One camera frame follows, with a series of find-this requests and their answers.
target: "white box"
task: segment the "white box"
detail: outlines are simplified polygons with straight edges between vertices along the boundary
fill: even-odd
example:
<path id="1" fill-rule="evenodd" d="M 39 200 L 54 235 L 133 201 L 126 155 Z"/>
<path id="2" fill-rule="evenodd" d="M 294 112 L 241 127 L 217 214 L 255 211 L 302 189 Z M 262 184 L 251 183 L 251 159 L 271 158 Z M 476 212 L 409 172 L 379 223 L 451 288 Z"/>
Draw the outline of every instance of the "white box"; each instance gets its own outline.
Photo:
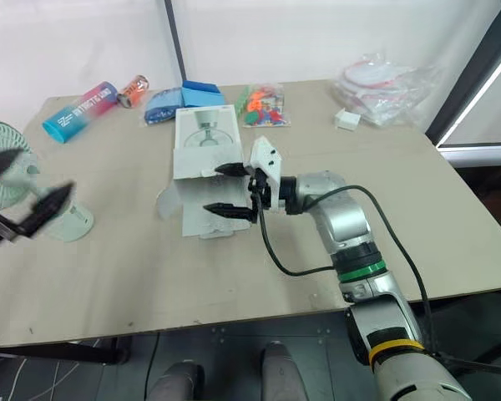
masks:
<path id="1" fill-rule="evenodd" d="M 359 122 L 359 114 L 349 113 L 345 109 L 338 111 L 338 113 L 334 117 L 336 128 L 349 129 L 350 131 L 354 131 L 357 128 Z"/>
<path id="2" fill-rule="evenodd" d="M 176 110 L 173 181 L 158 195 L 159 215 L 167 218 L 183 206 L 182 236 L 229 236 L 249 228 L 249 221 L 203 208 L 215 202 L 247 206 L 245 179 L 215 172 L 236 162 L 243 162 L 243 151 L 233 105 Z"/>

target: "white plastic bag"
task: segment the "white plastic bag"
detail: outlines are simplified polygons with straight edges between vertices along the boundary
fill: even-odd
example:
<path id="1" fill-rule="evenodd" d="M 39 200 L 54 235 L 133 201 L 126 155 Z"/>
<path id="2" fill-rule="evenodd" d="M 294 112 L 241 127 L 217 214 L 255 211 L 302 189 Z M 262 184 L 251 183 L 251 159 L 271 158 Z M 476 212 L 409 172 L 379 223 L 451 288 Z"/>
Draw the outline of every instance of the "white plastic bag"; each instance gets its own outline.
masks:
<path id="1" fill-rule="evenodd" d="M 413 68 L 366 54 L 345 68 L 336 91 L 346 108 L 367 122 L 385 126 L 410 120 L 410 113 L 427 98 L 438 78 L 435 67 Z"/>

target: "yellow ring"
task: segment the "yellow ring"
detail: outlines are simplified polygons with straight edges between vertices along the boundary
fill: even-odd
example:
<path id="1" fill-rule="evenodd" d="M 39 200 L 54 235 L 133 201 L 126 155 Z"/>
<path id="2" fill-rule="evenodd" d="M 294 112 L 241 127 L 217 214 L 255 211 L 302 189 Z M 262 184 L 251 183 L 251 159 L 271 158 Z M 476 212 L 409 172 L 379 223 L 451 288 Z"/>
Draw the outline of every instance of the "yellow ring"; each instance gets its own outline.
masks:
<path id="1" fill-rule="evenodd" d="M 389 348 L 395 348 L 395 347 L 415 347 L 419 349 L 425 349 L 423 345 L 418 343 L 417 341 L 414 340 L 409 340 L 406 338 L 403 338 L 401 340 L 390 340 L 386 341 L 384 343 L 380 343 L 377 346 L 373 347 L 369 353 L 369 365 L 372 367 L 373 366 L 373 359 L 375 356 L 380 353 L 381 351 L 384 351 L 385 349 Z"/>

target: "plastic bag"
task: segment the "plastic bag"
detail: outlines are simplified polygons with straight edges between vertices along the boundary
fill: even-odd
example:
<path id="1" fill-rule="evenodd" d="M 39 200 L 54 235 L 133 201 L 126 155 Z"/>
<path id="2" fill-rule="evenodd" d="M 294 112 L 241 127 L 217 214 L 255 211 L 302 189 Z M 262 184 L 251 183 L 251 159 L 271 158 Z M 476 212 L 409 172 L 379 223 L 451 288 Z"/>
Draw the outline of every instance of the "plastic bag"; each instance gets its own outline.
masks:
<path id="1" fill-rule="evenodd" d="M 414 68 L 367 54 L 345 68 L 336 91 L 346 108 L 367 122 L 386 126 L 411 119 L 412 109 L 431 93 L 438 78 L 435 67 Z"/>
<path id="2" fill-rule="evenodd" d="M 144 122 L 157 124 L 176 116 L 176 110 L 184 107 L 180 88 L 162 90 L 149 100 L 144 111 Z"/>
<path id="3" fill-rule="evenodd" d="M 246 101 L 244 127 L 285 127 L 284 89 L 280 84 L 252 85 Z"/>

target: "cable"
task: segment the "cable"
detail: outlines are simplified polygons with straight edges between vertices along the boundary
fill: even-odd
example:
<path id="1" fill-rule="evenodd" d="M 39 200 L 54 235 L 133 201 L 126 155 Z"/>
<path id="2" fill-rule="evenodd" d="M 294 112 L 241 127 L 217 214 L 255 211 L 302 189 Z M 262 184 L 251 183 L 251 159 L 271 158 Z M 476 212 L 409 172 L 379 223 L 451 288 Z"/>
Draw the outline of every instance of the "cable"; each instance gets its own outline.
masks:
<path id="1" fill-rule="evenodd" d="M 278 259 L 278 257 L 276 257 L 275 251 L 273 251 L 273 247 L 271 246 L 271 243 L 269 242 L 269 236 L 267 235 L 266 218 L 264 217 L 264 208 L 261 204 L 260 195 L 253 194 L 253 196 L 256 200 L 256 205 L 258 208 L 258 216 L 260 217 L 261 237 L 264 240 L 264 244 L 266 244 L 266 249 L 269 252 L 269 256 L 271 257 L 273 262 L 276 264 L 276 267 L 278 267 L 281 270 L 281 272 L 283 272 L 284 274 L 286 274 L 288 276 L 300 277 L 300 276 L 307 276 L 308 274 L 312 274 L 312 273 L 324 272 L 327 270 L 334 270 L 334 267 L 327 266 L 327 267 L 318 267 L 317 269 L 305 270 L 303 272 L 292 272 L 290 270 L 287 270 L 285 267 L 283 267 L 281 261 Z"/>
<path id="2" fill-rule="evenodd" d="M 11 391 L 9 392 L 8 401 L 11 401 L 11 398 L 13 398 L 13 393 L 15 392 L 15 388 L 17 387 L 18 376 L 20 376 L 20 371 L 23 370 L 24 364 L 27 360 L 28 359 L 25 358 L 18 366 L 17 373 L 15 374 L 15 379 L 13 380 L 13 385 L 11 386 Z"/>
<path id="3" fill-rule="evenodd" d="M 56 379 L 58 378 L 58 371 L 59 371 L 59 361 L 56 363 L 56 368 L 53 371 L 53 380 L 52 380 L 52 391 L 50 392 L 50 400 L 53 401 L 53 391 L 56 389 Z"/>
<path id="4" fill-rule="evenodd" d="M 302 212 L 309 211 L 312 207 L 317 205 L 319 202 L 325 200 L 326 198 L 333 196 L 335 194 L 339 194 L 340 192 L 346 191 L 346 190 L 359 190 L 360 192 L 364 193 L 373 203 L 375 206 L 375 209 L 377 209 L 377 212 L 379 216 L 382 219 L 382 222 L 384 223 L 384 226 L 387 228 L 388 233 L 390 234 L 390 237 L 393 239 L 393 242 L 395 242 L 395 245 L 397 248 L 399 248 L 399 251 L 401 251 L 403 257 L 406 259 L 408 265 L 410 266 L 410 269 L 412 270 L 412 273 L 414 277 L 416 278 L 417 286 L 419 287 L 419 291 L 421 293 L 421 298 L 423 302 L 423 309 L 425 311 L 425 317 L 428 322 L 428 331 L 429 331 L 429 346 L 427 347 L 428 351 L 432 354 L 433 357 L 441 360 L 441 361 L 447 361 L 448 363 L 452 363 L 454 365 L 457 365 L 459 367 L 465 368 L 467 370 L 478 370 L 481 372 L 486 372 L 486 373 L 494 373 L 494 374 L 501 374 L 501 366 L 494 366 L 494 365 L 489 365 L 486 363 L 479 363 L 479 362 L 470 362 L 466 361 L 463 359 L 457 359 L 457 358 L 452 358 L 452 357 L 444 357 L 442 355 L 436 354 L 435 353 L 435 348 L 436 348 L 436 335 L 434 332 L 434 324 L 433 324 L 433 314 L 431 311 L 431 306 L 428 301 L 428 295 L 427 295 L 427 289 L 425 288 L 425 284 L 423 283 L 423 279 L 421 277 L 421 274 L 419 273 L 418 268 L 416 267 L 416 264 L 408 255 L 407 250 L 405 247 L 402 245 L 402 243 L 399 241 L 397 238 L 397 235 L 395 234 L 395 231 L 392 228 L 392 225 L 390 224 L 389 220 L 386 217 L 386 214 L 382 210 L 381 206 L 379 205 L 377 198 L 366 188 L 360 185 L 346 185 L 341 188 L 337 188 L 335 190 L 331 190 L 327 192 L 326 194 L 317 197 L 315 200 L 311 201 L 308 205 L 304 206 L 302 208 Z M 323 272 L 326 270 L 333 270 L 334 267 L 332 266 L 327 266 L 327 267 L 319 267 L 316 269 L 311 269 L 303 272 L 291 272 L 287 270 L 285 267 L 282 266 L 280 260 L 275 254 L 275 251 L 273 251 L 273 248 L 271 246 L 271 243 L 269 242 L 269 236 L 267 235 L 267 227 L 266 227 L 266 219 L 264 216 L 264 211 L 263 211 L 263 205 L 261 204 L 261 197 L 258 193 L 253 193 L 252 196 L 256 200 L 256 205 L 258 209 L 258 215 L 260 217 L 260 226 L 261 226 L 261 236 L 264 240 L 264 243 L 266 245 L 266 249 L 269 252 L 269 255 L 271 256 L 271 259 L 273 262 L 276 264 L 276 266 L 286 275 L 288 276 L 305 276 L 307 274 L 312 274 L 312 273 L 317 273 L 317 272 Z"/>
<path id="5" fill-rule="evenodd" d="M 487 363 L 465 361 L 463 359 L 458 359 L 448 356 L 438 356 L 437 359 L 439 359 L 440 361 L 451 363 L 452 365 L 459 366 L 462 369 L 476 370 L 485 373 L 501 374 L 501 366 L 498 365 L 488 365 Z"/>
<path id="6" fill-rule="evenodd" d="M 148 391 L 149 391 L 149 376 L 150 369 L 152 369 L 152 363 L 154 362 L 154 357 L 156 356 L 156 351 L 158 350 L 159 343 L 159 332 L 156 334 L 156 342 L 154 343 L 154 348 L 152 349 L 152 354 L 150 355 L 149 368 L 147 369 L 147 376 L 144 378 L 144 392 L 143 392 L 143 400 L 147 399 Z"/>
<path id="7" fill-rule="evenodd" d="M 384 214 L 384 211 L 382 210 L 381 206 L 378 204 L 377 198 L 366 188 L 360 185 L 346 185 L 343 186 L 342 188 L 336 188 L 335 190 L 331 190 L 327 192 L 325 195 L 319 196 L 312 202 L 310 202 L 308 205 L 304 206 L 302 208 L 302 211 L 308 211 L 315 205 L 317 205 L 319 202 L 325 200 L 326 198 L 333 196 L 335 194 L 339 194 L 340 192 L 343 192 L 345 190 L 359 190 L 360 192 L 363 192 L 373 203 L 375 206 L 375 209 L 377 209 L 378 215 L 381 217 L 382 222 L 384 223 L 384 226 L 386 226 L 387 232 L 390 234 L 390 237 L 393 239 L 393 242 L 395 242 L 395 245 L 397 248 L 399 248 L 399 251 L 401 251 L 402 256 L 406 259 L 408 262 L 408 265 L 410 266 L 410 270 L 412 270 L 412 273 L 414 277 L 416 277 L 416 282 L 417 286 L 419 287 L 419 292 L 421 292 L 421 299 L 423 303 L 423 310 L 425 312 L 425 318 L 427 320 L 427 325 L 428 325 L 428 347 L 427 349 L 429 351 L 434 352 L 436 349 L 436 333 L 434 332 L 434 324 L 433 324 L 433 313 L 431 311 L 431 305 L 428 301 L 428 295 L 427 295 L 427 289 L 425 288 L 425 284 L 423 283 L 423 279 L 421 277 L 421 274 L 419 274 L 419 270 L 416 267 L 416 264 L 408 255 L 407 250 L 404 248 L 402 243 L 399 241 L 397 236 L 395 235 L 395 231 L 392 228 L 392 225 L 386 218 L 386 215 Z"/>
<path id="8" fill-rule="evenodd" d="M 93 347 L 96 347 L 97 345 L 99 345 L 100 343 L 100 338 L 97 339 L 97 341 L 94 342 L 93 344 Z M 66 372 L 55 384 L 53 384 L 51 387 L 47 388 L 46 390 L 44 390 L 43 392 L 37 394 L 37 395 L 34 395 L 33 397 L 31 397 L 28 401 L 35 401 L 37 399 L 40 399 L 42 396 L 46 395 L 47 393 L 50 393 L 51 391 L 53 391 L 57 386 L 59 386 L 59 384 L 61 384 L 63 382 L 63 380 L 65 380 L 68 376 L 70 376 L 72 374 L 72 372 L 74 372 L 78 366 L 80 366 L 80 362 L 76 362 L 70 369 L 68 372 Z"/>

